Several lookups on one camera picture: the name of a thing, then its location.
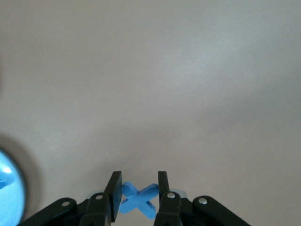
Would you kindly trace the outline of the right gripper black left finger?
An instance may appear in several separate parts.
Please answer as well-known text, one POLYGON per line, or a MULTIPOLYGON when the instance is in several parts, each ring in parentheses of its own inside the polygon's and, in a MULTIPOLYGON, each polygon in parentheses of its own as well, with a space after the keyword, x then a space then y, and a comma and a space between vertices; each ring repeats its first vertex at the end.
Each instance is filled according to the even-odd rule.
POLYGON ((81 217, 81 226, 109 226, 116 221, 122 198, 122 173, 115 171, 101 193, 89 198, 86 212, 81 217))

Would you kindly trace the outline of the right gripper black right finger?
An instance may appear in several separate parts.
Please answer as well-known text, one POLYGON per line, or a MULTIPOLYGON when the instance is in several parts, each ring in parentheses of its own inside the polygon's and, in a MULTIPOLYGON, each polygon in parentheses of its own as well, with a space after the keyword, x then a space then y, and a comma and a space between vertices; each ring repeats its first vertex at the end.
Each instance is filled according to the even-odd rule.
POLYGON ((166 171, 158 172, 159 210, 155 226, 187 226, 183 213, 187 194, 183 190, 170 189, 166 171))

